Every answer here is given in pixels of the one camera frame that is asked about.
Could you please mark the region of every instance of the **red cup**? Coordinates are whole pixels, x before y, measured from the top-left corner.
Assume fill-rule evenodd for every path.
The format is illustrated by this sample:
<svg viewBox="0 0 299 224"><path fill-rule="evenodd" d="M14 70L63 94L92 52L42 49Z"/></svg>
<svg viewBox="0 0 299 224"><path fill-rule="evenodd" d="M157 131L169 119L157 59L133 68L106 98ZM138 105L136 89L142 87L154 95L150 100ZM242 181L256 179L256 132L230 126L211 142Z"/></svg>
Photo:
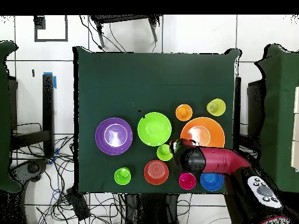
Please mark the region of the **red cup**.
<svg viewBox="0 0 299 224"><path fill-rule="evenodd" d="M181 173L179 184L184 190L191 190L196 185L196 178L191 173Z"/></svg>

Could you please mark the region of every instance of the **green plate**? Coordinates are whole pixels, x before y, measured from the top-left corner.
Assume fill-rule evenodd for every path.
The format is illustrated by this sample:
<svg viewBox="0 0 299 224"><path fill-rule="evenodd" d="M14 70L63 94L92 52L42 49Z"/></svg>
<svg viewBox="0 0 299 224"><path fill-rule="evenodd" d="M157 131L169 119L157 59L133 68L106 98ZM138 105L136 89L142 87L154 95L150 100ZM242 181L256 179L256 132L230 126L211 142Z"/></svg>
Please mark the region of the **green plate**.
<svg viewBox="0 0 299 224"><path fill-rule="evenodd" d="M138 136L149 146L164 144L171 135L171 122L162 113L148 113L140 119L137 127Z"/></svg>

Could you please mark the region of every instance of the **small green cup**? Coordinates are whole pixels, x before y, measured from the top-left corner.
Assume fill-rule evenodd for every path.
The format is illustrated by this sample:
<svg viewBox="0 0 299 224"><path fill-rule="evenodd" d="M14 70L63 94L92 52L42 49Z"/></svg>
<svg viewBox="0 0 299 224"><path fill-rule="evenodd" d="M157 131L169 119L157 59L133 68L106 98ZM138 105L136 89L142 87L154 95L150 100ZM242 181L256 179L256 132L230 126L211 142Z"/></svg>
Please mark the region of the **small green cup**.
<svg viewBox="0 0 299 224"><path fill-rule="evenodd" d="M131 172L127 167L122 167L117 169L114 174L114 180L117 184L124 186L128 184L131 180Z"/></svg>
<svg viewBox="0 0 299 224"><path fill-rule="evenodd" d="M169 145L162 144L157 149L157 156L160 160L163 160L164 162L167 162L172 158L171 151L169 150Z"/></svg>

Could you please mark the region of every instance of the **bowl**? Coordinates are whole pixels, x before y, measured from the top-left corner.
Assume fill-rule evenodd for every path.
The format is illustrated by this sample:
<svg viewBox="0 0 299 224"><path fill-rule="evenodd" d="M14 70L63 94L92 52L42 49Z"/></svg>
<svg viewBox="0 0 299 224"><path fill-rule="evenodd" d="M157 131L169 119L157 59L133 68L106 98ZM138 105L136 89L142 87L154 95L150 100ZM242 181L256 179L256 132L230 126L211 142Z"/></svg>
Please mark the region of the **bowl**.
<svg viewBox="0 0 299 224"><path fill-rule="evenodd" d="M144 168L144 177L152 185L161 185L169 176L167 165L160 160L152 160Z"/></svg>
<svg viewBox="0 0 299 224"><path fill-rule="evenodd" d="M221 173L202 173L200 184L207 191L217 191L224 183L224 177Z"/></svg>
<svg viewBox="0 0 299 224"><path fill-rule="evenodd" d="M129 124L121 118L107 118L96 129L98 148L107 155L120 155L132 144L133 133Z"/></svg>
<svg viewBox="0 0 299 224"><path fill-rule="evenodd" d="M149 146L164 144L171 135L171 122L162 113L148 113L140 119L137 127L140 140Z"/></svg>
<svg viewBox="0 0 299 224"><path fill-rule="evenodd" d="M180 133L181 138L194 140L196 145L223 148L224 131L221 125L211 118L199 117L189 121Z"/></svg>
<svg viewBox="0 0 299 224"><path fill-rule="evenodd" d="M191 190L196 185L196 178L191 173L181 173L179 184L184 190Z"/></svg>

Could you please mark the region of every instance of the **white floor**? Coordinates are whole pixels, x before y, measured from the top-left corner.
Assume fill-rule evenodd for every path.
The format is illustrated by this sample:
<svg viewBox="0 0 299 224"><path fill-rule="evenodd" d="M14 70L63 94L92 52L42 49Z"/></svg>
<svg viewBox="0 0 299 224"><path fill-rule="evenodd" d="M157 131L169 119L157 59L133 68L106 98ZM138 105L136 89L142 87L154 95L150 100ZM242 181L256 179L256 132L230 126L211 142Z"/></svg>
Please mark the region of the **white floor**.
<svg viewBox="0 0 299 224"><path fill-rule="evenodd" d="M54 90L55 139L71 136L74 133L73 104L73 54L72 46L83 46L91 51L100 51L93 42L100 44L97 32L82 16L82 21L91 29L82 25L79 16L68 16L68 42L34 42L33 16L0 16L0 40L12 40L19 49L11 53L6 65L9 73L16 76L18 88L18 124L42 123L42 74L52 72L57 77L57 88ZM298 15L165 15L162 25L157 26L158 42L155 44L147 19L112 23L112 32L117 41L126 49L135 53L224 53L230 48L242 50L238 73L242 78L241 87L241 123L248 123L248 101L246 88L249 82L262 78L254 65L261 60L264 47L278 43L289 51L299 49ZM63 39L64 17L46 16L46 29L38 30L39 39ZM104 35L118 45L109 29L104 25ZM118 49L104 38L106 51ZM19 128L19 132L39 130L38 126ZM246 125L241 125L241 132L246 134ZM64 153L71 155L69 148ZM70 171L64 172L66 188L74 182L72 163L67 165ZM47 165L47 173L52 185L57 185L57 172L53 165ZM112 197L111 194L97 194L99 201ZM88 194L87 202L95 215L109 214L112 199L104 206L94 194ZM183 194L180 200L190 201L190 194ZM40 212L48 208L52 198L49 178L44 174L37 183L30 183L26 194L26 214L29 224L37 224ZM181 201L178 214L188 210L186 202ZM231 224L227 207L222 195L193 195L190 212L179 216L180 224ZM74 213L68 211L68 217ZM116 208L111 208L111 215ZM86 221L91 224L93 218ZM120 223L119 214L112 219L113 224ZM56 221L53 224L66 224ZM70 220L69 224L85 224L84 221ZM93 224L104 224L95 219Z"/></svg>

